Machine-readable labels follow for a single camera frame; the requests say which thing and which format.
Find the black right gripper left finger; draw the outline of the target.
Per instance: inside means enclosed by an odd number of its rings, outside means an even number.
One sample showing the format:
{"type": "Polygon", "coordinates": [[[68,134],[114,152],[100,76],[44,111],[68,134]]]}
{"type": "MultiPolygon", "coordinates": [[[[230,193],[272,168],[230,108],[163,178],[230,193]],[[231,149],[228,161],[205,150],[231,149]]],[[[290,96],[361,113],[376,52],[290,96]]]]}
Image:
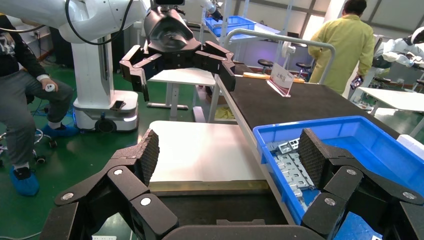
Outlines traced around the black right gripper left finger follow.
{"type": "Polygon", "coordinates": [[[56,196],[40,239],[90,240],[115,214],[139,239],[163,239],[179,221],[149,189],[159,153],[152,129],[138,144],[117,150],[102,170],[56,196]]]}

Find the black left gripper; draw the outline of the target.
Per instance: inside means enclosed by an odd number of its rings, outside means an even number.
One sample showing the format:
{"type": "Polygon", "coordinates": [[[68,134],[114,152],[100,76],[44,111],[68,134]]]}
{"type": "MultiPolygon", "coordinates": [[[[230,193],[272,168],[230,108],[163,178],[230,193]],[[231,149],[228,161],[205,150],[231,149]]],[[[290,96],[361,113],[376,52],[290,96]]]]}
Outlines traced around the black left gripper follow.
{"type": "Polygon", "coordinates": [[[152,8],[145,17],[147,50],[134,45],[119,61],[123,78],[134,92],[149,101],[147,81],[163,70],[198,68],[216,74],[225,88],[236,86],[234,54],[224,47],[206,41],[201,44],[175,9],[152,8]]]}

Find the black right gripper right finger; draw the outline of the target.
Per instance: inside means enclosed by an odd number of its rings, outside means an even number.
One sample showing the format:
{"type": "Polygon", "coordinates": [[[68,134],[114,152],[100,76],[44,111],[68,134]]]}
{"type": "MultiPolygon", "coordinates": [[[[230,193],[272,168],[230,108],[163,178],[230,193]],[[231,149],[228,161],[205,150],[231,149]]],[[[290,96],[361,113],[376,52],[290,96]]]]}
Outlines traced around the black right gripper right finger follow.
{"type": "Polygon", "coordinates": [[[423,239],[424,198],[418,192],[366,169],[310,128],[300,134],[298,155],[319,190],[301,219],[303,227],[332,240],[353,213],[385,240],[423,239]]]}

